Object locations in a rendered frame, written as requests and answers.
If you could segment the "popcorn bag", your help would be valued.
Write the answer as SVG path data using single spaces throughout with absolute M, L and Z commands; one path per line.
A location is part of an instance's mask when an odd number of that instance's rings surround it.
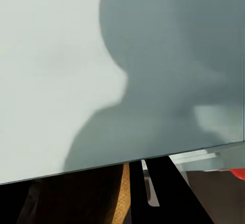
M 130 204 L 129 162 L 44 177 L 32 224 L 122 224 Z

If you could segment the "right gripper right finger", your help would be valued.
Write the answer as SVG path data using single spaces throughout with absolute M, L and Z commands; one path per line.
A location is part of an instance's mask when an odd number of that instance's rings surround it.
M 214 224 L 169 156 L 145 159 L 160 206 L 150 206 L 142 162 L 129 162 L 132 224 Z

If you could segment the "microwave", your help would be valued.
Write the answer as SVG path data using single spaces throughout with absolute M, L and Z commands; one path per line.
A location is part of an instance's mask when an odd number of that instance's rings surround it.
M 163 156 L 245 168 L 245 0 L 0 0 L 0 185 Z

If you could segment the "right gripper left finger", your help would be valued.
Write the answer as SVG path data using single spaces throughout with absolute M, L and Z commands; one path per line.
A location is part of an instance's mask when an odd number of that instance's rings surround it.
M 0 185 L 0 224 L 16 224 L 34 180 Z

